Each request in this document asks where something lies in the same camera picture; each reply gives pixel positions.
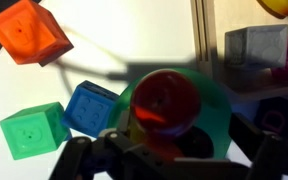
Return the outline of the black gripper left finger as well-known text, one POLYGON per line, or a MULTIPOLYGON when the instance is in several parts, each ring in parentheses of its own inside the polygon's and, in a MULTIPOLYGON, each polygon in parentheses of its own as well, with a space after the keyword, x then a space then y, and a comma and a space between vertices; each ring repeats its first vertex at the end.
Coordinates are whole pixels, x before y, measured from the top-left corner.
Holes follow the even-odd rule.
POLYGON ((130 111, 124 110, 118 126, 103 130, 95 141, 86 136, 70 139, 49 180, 93 180, 101 172, 113 180, 135 180, 136 166, 126 157, 133 146, 126 136, 129 122, 130 111))

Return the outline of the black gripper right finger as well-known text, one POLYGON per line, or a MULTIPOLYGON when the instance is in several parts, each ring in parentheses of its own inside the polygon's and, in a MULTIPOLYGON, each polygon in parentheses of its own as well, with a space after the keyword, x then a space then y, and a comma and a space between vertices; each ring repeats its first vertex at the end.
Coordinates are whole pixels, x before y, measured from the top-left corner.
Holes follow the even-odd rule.
POLYGON ((229 135, 252 162, 246 180, 282 180, 288 175, 288 140, 258 129, 242 114, 233 113, 229 135))

